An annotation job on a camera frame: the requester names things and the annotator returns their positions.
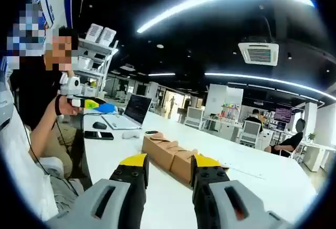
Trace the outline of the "person's left hand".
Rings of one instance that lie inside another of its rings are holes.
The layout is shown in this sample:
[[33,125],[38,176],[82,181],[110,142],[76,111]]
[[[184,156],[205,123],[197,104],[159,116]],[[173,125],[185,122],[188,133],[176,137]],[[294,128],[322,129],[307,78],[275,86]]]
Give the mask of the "person's left hand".
[[75,116],[81,108],[74,107],[68,102],[68,98],[63,95],[57,95],[55,97],[55,112],[57,116],[70,115]]

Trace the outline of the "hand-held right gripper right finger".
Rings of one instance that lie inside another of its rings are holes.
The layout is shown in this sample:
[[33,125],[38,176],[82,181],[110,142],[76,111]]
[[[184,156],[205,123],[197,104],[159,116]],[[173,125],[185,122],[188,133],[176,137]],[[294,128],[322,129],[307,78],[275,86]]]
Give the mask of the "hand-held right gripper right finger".
[[198,228],[293,228],[209,157],[191,157],[192,202]]

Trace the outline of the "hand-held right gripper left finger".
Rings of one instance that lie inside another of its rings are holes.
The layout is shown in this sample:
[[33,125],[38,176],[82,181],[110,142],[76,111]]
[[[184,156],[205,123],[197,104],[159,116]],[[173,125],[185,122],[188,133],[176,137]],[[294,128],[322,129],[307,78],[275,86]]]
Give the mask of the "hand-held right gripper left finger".
[[145,153],[121,161],[110,179],[101,179],[77,197],[69,212],[46,221],[48,228],[140,228],[149,161]]

